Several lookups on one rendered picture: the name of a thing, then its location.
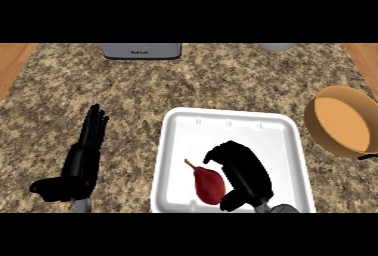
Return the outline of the pale grey object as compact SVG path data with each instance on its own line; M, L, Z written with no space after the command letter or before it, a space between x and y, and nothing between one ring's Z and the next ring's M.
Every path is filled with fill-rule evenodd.
M293 48L295 44L293 43L261 43L259 46L272 52L284 52Z

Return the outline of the white foam tray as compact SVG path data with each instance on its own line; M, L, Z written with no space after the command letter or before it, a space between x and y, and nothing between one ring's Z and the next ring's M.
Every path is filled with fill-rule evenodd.
M271 177L269 205L292 205L300 212L317 211L300 133L293 119L277 113L178 107L163 120L151 191L156 213L218 213L196 191L196 166L222 170L206 162L207 152L228 141L255 152Z

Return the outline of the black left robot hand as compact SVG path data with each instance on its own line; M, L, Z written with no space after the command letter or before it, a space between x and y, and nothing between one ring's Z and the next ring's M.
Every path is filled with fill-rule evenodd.
M69 202L88 199L95 190L101 149L110 117L95 104L88 112L77 143L72 146L60 177L38 180L30 191L46 202Z

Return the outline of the dark grey appliance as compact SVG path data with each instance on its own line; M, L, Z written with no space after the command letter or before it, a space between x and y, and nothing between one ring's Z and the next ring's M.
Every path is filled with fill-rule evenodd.
M101 43L104 55L110 59L178 59L181 43Z

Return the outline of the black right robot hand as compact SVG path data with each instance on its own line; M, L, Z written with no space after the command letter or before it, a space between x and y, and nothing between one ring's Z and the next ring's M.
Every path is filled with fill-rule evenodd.
M204 163L210 161L222 165L232 185L232 191L222 198L221 210L232 212L244 204L255 208L266 205L274 197L272 181L253 150L228 141L207 152Z

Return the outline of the red pear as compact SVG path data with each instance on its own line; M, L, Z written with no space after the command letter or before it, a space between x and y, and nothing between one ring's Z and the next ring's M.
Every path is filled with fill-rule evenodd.
M185 163L194 169L199 198L206 204L218 205L227 195L224 177L215 170L196 166L190 160L185 160Z

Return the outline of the orange pot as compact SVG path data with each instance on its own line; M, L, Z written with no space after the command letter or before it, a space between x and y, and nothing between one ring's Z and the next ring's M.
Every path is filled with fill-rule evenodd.
M348 86L330 86L317 94L305 111L311 135L337 156L378 158L378 102Z

